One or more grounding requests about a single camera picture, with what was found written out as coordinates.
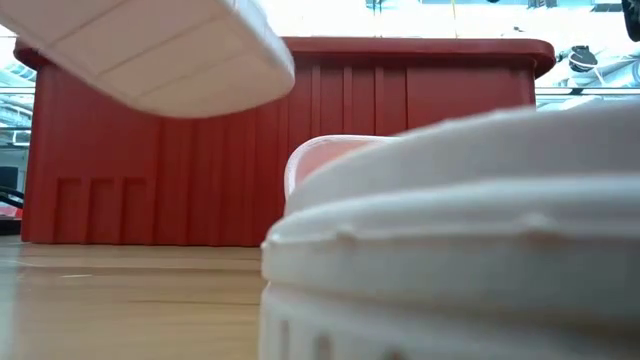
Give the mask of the pink slide sandal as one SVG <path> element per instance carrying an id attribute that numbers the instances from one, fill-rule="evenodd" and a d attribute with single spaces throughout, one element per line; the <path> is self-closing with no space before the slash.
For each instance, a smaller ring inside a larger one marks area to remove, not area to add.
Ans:
<path id="1" fill-rule="evenodd" d="M 640 101 L 290 156 L 259 360 L 640 360 Z"/>
<path id="2" fill-rule="evenodd" d="M 286 96 L 295 64 L 258 0 L 0 0 L 0 24 L 97 91 L 203 118 Z"/>

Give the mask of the red plastic bin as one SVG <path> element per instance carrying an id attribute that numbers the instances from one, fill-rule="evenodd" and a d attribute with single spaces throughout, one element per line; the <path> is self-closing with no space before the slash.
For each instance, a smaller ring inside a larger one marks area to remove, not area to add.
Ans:
<path id="1" fill-rule="evenodd" d="M 535 39 L 290 37 L 292 92 L 206 119 L 145 114 L 23 43 L 35 68 L 21 237 L 33 244 L 255 247 L 283 210 L 305 141 L 392 135 L 531 105 L 555 63 Z"/>

